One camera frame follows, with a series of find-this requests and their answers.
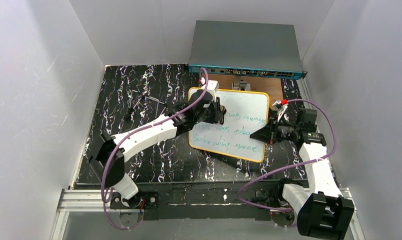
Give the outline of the yellow and black eraser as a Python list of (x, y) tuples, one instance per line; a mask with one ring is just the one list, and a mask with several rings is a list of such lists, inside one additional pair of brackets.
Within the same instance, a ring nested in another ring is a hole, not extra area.
[(220, 112), (222, 113), (222, 114), (225, 114), (226, 113), (226, 108), (223, 106), (223, 105), (220, 105)]

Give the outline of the yellow framed whiteboard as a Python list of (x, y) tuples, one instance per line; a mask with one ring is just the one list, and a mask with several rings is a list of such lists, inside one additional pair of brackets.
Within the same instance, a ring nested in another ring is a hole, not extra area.
[(256, 163), (264, 160), (266, 144), (250, 135), (267, 124), (270, 98), (265, 92), (219, 89), (226, 108), (223, 124), (200, 122), (189, 132), (195, 149)]

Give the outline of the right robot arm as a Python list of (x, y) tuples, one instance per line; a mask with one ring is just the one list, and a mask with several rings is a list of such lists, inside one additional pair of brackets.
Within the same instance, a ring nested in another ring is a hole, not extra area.
[(300, 108), (295, 123), (282, 122), (283, 110), (272, 110), (268, 123), (250, 138), (274, 144), (292, 142), (306, 164), (309, 192), (295, 180), (279, 181), (279, 195), (296, 214), (299, 234), (322, 240), (342, 240), (349, 228), (355, 206), (343, 197), (335, 183), (327, 157), (326, 140), (317, 132), (317, 111)]

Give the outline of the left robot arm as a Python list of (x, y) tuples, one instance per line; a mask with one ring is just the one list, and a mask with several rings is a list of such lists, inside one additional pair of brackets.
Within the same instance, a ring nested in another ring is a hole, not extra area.
[(220, 104), (217, 90), (197, 90), (188, 102), (173, 106), (157, 119), (134, 130), (109, 135), (102, 133), (94, 141), (88, 162), (101, 181), (101, 198), (111, 198), (106, 191), (116, 190), (129, 200), (139, 193), (139, 187), (125, 172), (125, 162), (137, 153), (161, 141), (191, 131), (198, 123), (223, 124), (226, 109)]

